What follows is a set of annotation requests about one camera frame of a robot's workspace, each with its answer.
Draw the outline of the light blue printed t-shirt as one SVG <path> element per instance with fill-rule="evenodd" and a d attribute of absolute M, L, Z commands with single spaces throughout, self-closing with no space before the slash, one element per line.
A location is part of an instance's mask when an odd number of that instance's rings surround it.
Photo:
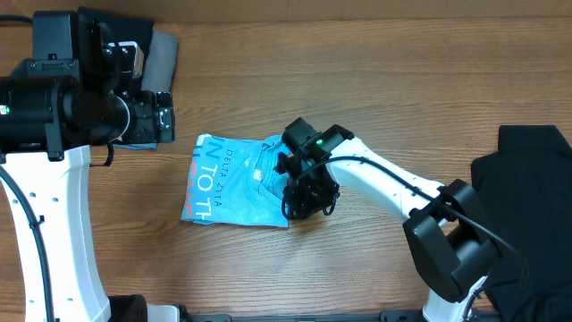
<path fill-rule="evenodd" d="M 198 136 L 189 167 L 183 221 L 286 228 L 278 155 L 289 151 L 279 135 L 263 140 Z"/>

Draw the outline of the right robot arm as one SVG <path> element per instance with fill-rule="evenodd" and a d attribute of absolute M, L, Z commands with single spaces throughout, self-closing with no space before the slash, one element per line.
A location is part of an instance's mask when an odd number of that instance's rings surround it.
<path fill-rule="evenodd" d="M 501 250 L 466 182 L 444 185 L 412 174 L 338 124 L 317 131 L 299 118 L 285 128 L 282 142 L 288 150 L 278 156 L 276 170 L 291 178 L 282 200 L 287 219 L 329 216 L 342 187 L 360 193 L 403 228 L 416 271 L 430 289 L 421 320 L 476 319 L 473 304 Z"/>

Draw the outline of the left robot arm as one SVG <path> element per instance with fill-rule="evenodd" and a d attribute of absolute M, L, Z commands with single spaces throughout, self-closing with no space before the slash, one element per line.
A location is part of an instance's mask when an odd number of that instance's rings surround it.
<path fill-rule="evenodd" d="M 1 182 L 19 248 L 28 321 L 181 321 L 178 305 L 109 295 L 89 215 L 91 149 L 171 143 L 172 96 L 139 87 L 134 41 L 83 11 L 31 18 L 33 54 L 1 80 Z"/>

